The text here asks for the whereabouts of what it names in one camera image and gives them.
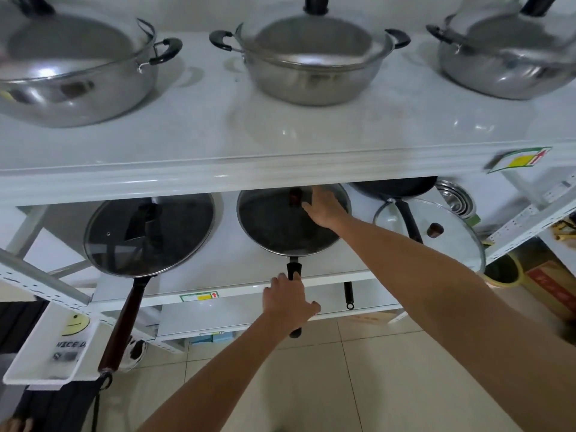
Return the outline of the person's left hand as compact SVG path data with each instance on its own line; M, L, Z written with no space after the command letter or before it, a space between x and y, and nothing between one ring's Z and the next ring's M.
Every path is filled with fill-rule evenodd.
M270 286L263 291L263 315L287 336L310 320L299 318L299 307L305 301L308 302L299 273L293 273L292 279L280 273L271 279Z

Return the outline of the person's right hand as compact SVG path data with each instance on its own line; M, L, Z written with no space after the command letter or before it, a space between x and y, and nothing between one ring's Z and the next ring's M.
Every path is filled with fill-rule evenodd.
M319 226L339 234L344 227L354 220L340 205L335 195L320 185L312 187L312 201L315 214L308 216Z

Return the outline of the person's right forearm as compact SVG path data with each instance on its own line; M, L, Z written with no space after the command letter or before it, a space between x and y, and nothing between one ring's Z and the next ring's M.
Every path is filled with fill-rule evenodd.
M519 428L576 432L575 346L442 253L349 214L328 226Z

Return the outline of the white shelf unit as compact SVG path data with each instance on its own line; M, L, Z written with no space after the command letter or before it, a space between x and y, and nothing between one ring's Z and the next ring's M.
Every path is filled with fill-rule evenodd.
M487 174L500 155L553 147L537 165L508 170L540 193L555 182L536 182L539 168L576 166L576 84L531 102L473 93L440 74L427 33L387 58L359 99L332 108L271 99L207 33L180 38L186 46L161 70L160 95L129 115L74 129L0 115L0 281L111 325L131 282L105 275L91 295L79 291L83 271L97 272L48 224L81 242L99 201L211 193L215 231L192 260L148 285L142 305L162 311L134 330L178 351L171 340L246 328L256 296L286 268L240 230L240 191L472 174L464 187L486 219L516 189L507 171ZM201 291L220 297L179 297Z

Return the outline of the blue packets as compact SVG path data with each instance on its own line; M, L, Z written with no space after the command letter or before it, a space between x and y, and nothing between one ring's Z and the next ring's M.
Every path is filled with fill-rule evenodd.
M191 345L207 344L207 343L224 343L234 340L234 332L213 332L208 334L199 334L198 336L191 337Z

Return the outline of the stack of steel bowls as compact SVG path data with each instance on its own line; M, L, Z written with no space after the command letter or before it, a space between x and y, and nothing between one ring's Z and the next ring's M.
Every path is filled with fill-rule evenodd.
M470 219L476 215L476 203L461 185L439 178L435 186L450 209L459 217Z

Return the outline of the steel lid with black knob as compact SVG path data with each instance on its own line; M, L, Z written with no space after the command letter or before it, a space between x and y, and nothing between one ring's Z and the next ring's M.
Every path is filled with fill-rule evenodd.
M497 55L576 64L576 16L550 13L557 0L492 3L445 19L444 34Z
M243 49L293 67L363 67L396 45L385 27L356 8L328 5L326 14L313 15L303 0L261 7L234 35Z

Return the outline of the black and white patterned item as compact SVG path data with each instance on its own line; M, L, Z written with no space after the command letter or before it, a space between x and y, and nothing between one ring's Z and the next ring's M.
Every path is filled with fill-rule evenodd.
M148 342L136 339L130 336L124 354L119 364L118 371L129 372L136 368L143 357L145 356L148 349Z

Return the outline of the yellow green bucket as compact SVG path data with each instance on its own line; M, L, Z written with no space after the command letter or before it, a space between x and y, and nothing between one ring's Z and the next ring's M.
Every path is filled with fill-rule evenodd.
M518 287L524 279L524 269L514 253L507 253L486 265L483 280L492 289Z

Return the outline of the white perforated metal rack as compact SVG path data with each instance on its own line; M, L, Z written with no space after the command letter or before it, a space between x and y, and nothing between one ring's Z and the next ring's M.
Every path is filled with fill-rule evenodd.
M554 186L544 193L518 172L507 171L503 175L529 201L529 205L488 237L492 245L486 250L486 265L546 232L551 225L576 211L576 169L555 181Z

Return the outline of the cardboard box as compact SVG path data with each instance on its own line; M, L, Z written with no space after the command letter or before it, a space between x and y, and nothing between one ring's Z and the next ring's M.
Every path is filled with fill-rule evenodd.
M576 277L562 264L549 260L530 268L523 286L562 321L576 321Z

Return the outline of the yellow item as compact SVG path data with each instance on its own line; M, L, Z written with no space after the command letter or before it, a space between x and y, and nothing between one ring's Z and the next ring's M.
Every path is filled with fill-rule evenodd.
M576 240L575 218L565 217L551 225L550 229L555 241Z

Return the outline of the large steel pot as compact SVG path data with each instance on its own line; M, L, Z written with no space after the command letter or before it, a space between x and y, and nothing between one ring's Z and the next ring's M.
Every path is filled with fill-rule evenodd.
M51 128L82 127L131 112L155 89L159 65L179 55L176 37L156 40L152 24L146 45L120 60L58 73L56 66L39 66L32 73L7 79L0 72L0 113Z

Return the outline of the white plastic tray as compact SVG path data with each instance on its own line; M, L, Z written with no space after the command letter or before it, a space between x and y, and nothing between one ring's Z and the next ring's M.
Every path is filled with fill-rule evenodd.
M112 328L58 304L49 303L5 372L6 385L61 388L96 381Z

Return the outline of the black fabric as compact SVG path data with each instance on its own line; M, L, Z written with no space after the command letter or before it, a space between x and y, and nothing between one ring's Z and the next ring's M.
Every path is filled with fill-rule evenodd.
M33 391L27 386L7 386L2 378L31 333L47 302L0 303L0 425L15 422L16 432L81 432L89 408L99 400L101 388L110 386L111 378L76 381L58 391Z

